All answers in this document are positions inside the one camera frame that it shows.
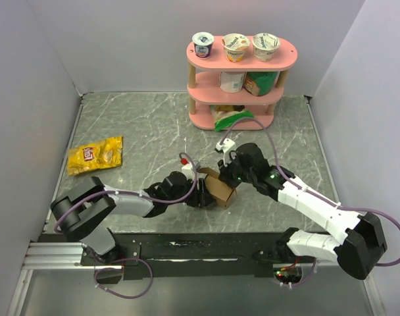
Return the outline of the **orange Chobani yogurt cup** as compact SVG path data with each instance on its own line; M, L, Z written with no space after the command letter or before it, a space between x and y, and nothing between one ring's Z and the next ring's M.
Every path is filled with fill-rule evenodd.
M233 63L243 60L246 50L250 46L250 40L243 34L227 34L222 38L225 58Z

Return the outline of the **green white snack bag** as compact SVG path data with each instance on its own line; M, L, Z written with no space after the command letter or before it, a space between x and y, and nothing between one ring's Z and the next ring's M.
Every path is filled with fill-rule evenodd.
M210 105L214 131L231 127L235 121L243 117L254 117L244 105Z

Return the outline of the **white Chobani yogurt cup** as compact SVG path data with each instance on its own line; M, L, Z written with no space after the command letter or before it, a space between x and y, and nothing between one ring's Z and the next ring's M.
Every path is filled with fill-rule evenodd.
M253 54L256 60L267 62L271 60L280 46L280 39L269 33L259 33L253 36Z

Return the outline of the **brown cardboard paper box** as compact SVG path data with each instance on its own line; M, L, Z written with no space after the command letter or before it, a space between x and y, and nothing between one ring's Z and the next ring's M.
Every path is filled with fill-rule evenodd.
M198 172L205 174L206 188L215 199L217 206L224 209L229 208L237 196L236 189L221 181L219 173L212 168L202 167Z

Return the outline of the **pink three-tier shelf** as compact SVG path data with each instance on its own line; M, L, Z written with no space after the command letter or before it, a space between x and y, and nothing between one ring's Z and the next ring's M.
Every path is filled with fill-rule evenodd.
M295 46L281 38L273 57L268 61L259 61L254 56L254 46L250 45L243 59L233 62L226 58L222 39L222 36L214 37L211 55L207 59L196 55L193 42L187 46L187 92L191 122L203 130L213 130L215 111L243 107L262 125L270 126L276 104L284 94L289 69L298 58ZM257 94L258 87L254 82L244 83L248 74L259 72L271 72L276 76L270 91L263 95Z

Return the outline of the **green snack canister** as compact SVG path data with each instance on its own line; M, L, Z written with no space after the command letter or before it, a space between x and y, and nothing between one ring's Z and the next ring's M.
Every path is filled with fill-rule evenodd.
M250 94L260 97L272 89L278 72L248 72L243 87Z

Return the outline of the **white paper cup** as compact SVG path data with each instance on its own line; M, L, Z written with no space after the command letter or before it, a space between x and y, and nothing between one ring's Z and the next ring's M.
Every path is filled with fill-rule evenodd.
M226 93L237 93L243 88L245 72L221 72L219 87Z

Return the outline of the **blue yogurt cup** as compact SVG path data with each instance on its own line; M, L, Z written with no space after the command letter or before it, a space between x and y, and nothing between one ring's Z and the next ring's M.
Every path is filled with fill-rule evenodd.
M198 32L193 35L194 51L200 59L208 59L214 43L214 36L208 32Z

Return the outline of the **yellow Lays chip bag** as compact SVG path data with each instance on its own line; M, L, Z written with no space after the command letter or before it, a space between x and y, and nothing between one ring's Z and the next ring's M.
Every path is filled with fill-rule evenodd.
M68 150L67 174L111 169L122 165L123 137L115 136Z

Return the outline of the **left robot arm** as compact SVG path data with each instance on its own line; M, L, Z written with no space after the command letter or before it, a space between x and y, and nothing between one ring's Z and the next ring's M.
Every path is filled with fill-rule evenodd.
M187 178L174 171L161 182L138 192L118 190L91 176L51 203L56 218L55 231L67 242L81 242L94 260L111 265L123 257L112 231L103 221L113 214L152 218L162 215L168 206L184 203L205 208L215 202L205 179Z

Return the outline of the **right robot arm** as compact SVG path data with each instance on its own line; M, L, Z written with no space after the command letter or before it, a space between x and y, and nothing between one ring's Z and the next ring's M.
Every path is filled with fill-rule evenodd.
M300 212L324 229L324 234L288 229L277 246L282 261L289 263L303 256L333 261L351 277L364 280L386 252L384 231L376 215L342 210L289 170L270 165L257 144L237 146L225 139L215 150L223 155L218 162L221 181L233 188L250 184L258 193Z

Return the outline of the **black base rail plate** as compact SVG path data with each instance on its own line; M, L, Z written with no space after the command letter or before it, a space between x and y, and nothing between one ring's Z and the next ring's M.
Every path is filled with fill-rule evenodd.
M144 277L273 277L277 265L290 265L294 255L279 232L118 233L118 263L124 280Z

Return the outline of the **aluminium frame rail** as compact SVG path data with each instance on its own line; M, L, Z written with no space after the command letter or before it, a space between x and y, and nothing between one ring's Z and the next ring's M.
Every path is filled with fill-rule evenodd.
M24 257L16 288L7 311L8 315L20 315L32 283L39 271L93 271L94 266L83 266L84 256L80 243L31 242Z

